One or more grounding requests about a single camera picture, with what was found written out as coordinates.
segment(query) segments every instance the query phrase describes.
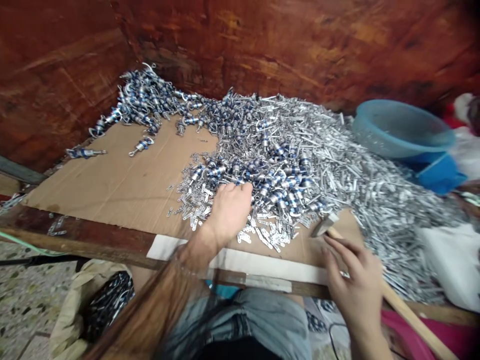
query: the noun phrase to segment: person's left hand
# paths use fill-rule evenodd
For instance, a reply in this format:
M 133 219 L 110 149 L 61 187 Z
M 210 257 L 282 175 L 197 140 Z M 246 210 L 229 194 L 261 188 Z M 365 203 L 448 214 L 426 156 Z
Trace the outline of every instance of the person's left hand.
M 220 248 L 237 236 L 247 223 L 251 210 L 253 186 L 250 182 L 235 186 L 221 185 L 213 199 L 210 217 L 202 228 L 208 227 Z

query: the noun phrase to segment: denim shorts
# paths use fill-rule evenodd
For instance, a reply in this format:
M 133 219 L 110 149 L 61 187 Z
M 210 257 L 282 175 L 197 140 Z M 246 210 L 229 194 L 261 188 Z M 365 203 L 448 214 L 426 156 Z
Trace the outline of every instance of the denim shorts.
M 211 296 L 189 303 L 157 359 L 192 359 L 209 343 L 243 337 L 254 337 L 282 359 L 312 359 L 305 310 L 279 293 L 255 288 L 231 300 Z

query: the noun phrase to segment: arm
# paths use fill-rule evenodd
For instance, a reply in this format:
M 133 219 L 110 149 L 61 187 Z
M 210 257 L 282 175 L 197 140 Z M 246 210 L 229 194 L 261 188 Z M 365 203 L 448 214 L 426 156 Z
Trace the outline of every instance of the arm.
M 354 360 L 393 360 L 382 334 L 382 263 L 369 250 L 344 239 L 325 241 L 341 256 L 350 278 L 340 274 L 337 259 L 322 249 L 328 272 L 328 289 L 350 334 Z
M 220 186 L 208 220 L 149 279 L 85 359 L 150 359 L 199 284 L 197 274 L 245 226 L 251 198 L 250 183 Z

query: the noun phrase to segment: blue container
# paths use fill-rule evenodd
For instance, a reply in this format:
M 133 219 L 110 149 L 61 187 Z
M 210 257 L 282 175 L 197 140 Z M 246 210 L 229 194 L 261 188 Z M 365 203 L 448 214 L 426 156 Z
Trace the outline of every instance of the blue container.
M 455 143 L 454 132 L 441 119 L 393 100 L 370 100 L 360 104 L 352 131 L 359 144 L 393 159 L 443 152 Z
M 415 183 L 439 195 L 449 193 L 467 180 L 447 152 L 425 152 L 402 162 L 415 172 L 412 179 Z

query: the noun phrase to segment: green cable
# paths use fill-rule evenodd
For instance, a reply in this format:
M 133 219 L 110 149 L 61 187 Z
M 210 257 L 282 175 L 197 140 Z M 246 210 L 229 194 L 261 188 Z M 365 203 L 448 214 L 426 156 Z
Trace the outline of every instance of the green cable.
M 4 233 L 2 231 L 0 231 L 0 237 L 8 239 L 10 241 L 13 241 L 14 243 L 22 245 L 26 248 L 32 249 L 33 251 L 36 251 L 37 253 L 40 253 L 40 254 L 45 255 L 45 256 L 56 257 L 56 256 L 61 256 L 61 255 L 66 254 L 66 252 L 50 252 L 48 250 L 43 250 L 41 248 L 33 246 L 32 244 L 29 244 L 28 242 L 20 240 L 19 238 L 16 238 L 15 236 L 9 235 L 9 234 Z

